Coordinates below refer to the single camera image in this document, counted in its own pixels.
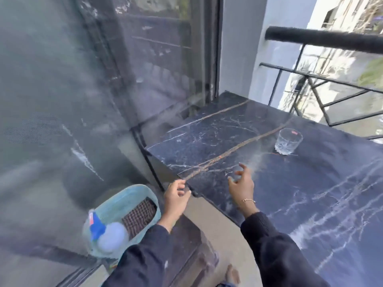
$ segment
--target bare foot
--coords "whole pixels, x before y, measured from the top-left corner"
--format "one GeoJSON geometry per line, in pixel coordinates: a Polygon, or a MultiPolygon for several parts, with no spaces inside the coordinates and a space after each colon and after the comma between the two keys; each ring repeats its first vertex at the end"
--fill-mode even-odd
{"type": "Polygon", "coordinates": [[[232,264],[227,266],[225,279],[227,282],[236,286],[241,282],[241,280],[239,279],[239,272],[237,269],[234,269],[232,264]]]}

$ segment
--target jeans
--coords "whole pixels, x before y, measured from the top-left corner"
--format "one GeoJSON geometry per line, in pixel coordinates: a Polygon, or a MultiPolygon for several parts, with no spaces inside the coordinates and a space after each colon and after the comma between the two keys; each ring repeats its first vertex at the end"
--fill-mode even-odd
{"type": "Polygon", "coordinates": [[[217,287],[237,287],[237,285],[223,281],[217,285],[217,287]]]}

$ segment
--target blue spray nozzle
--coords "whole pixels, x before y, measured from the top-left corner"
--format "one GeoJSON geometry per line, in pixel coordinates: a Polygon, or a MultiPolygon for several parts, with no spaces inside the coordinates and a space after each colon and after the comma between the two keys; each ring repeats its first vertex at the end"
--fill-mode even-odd
{"type": "Polygon", "coordinates": [[[89,229],[92,237],[92,241],[98,240],[98,238],[105,233],[106,226],[101,222],[96,212],[91,210],[89,212],[89,229]]]}

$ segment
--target black marble tabletop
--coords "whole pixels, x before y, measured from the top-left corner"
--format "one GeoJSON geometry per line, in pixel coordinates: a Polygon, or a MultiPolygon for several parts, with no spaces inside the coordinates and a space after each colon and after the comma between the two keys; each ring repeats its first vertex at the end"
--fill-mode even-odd
{"type": "Polygon", "coordinates": [[[383,146],[226,92],[147,150],[238,226],[227,177],[253,170],[254,199],[332,286],[383,283],[383,146]],[[303,141],[275,152],[280,129],[303,141]]]}

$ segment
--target railing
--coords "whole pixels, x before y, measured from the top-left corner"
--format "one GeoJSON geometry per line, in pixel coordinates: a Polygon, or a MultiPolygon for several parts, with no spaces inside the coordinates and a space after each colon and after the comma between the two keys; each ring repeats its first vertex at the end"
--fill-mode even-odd
{"type": "MultiPolygon", "coordinates": [[[[339,49],[345,49],[345,50],[354,50],[354,51],[361,51],[361,52],[367,52],[367,53],[383,54],[383,37],[379,37],[376,35],[357,34],[357,33],[329,32],[329,31],[271,26],[266,30],[266,40],[275,40],[275,41],[302,44],[302,48],[299,53],[299,57],[297,59],[294,69],[280,67],[277,65],[269,64],[269,63],[260,64],[260,66],[274,68],[278,70],[278,75],[276,77],[274,87],[271,92],[270,100],[268,103],[269,106],[271,105],[271,102],[273,101],[281,74],[283,71],[285,71],[285,72],[301,75],[304,78],[303,85],[308,85],[309,89],[311,89],[311,91],[313,92],[315,99],[319,105],[319,108],[323,113],[323,117],[327,125],[330,127],[334,127],[334,126],[338,126],[338,125],[342,125],[342,124],[346,124],[346,123],[350,123],[350,122],[354,122],[358,120],[363,120],[363,119],[367,119],[370,117],[383,114],[383,110],[380,110],[370,114],[360,115],[351,119],[345,119],[345,120],[341,120],[337,122],[330,121],[330,118],[326,112],[326,107],[346,101],[348,99],[352,99],[357,96],[361,96],[368,92],[377,92],[379,94],[383,94],[383,91],[380,91],[378,89],[371,89],[364,86],[358,86],[349,82],[334,80],[331,78],[323,77],[323,76],[312,74],[309,72],[302,72],[297,70],[299,61],[302,57],[302,54],[306,45],[315,45],[315,46],[323,46],[323,47],[329,47],[329,48],[339,48],[339,49]],[[339,85],[350,86],[353,88],[360,89],[360,91],[358,91],[357,93],[351,94],[349,96],[340,98],[338,100],[323,104],[323,102],[321,101],[319,97],[317,87],[328,82],[336,83],[339,85]]],[[[293,95],[292,106],[289,112],[294,111],[296,112],[298,116],[302,116],[302,113],[298,109],[298,102],[299,102],[299,99],[302,98],[303,88],[304,87],[301,86],[299,90],[292,92],[292,95],[293,95]]],[[[368,140],[374,140],[374,139],[383,138],[383,135],[372,135],[372,136],[368,136],[364,138],[368,140]]]]}

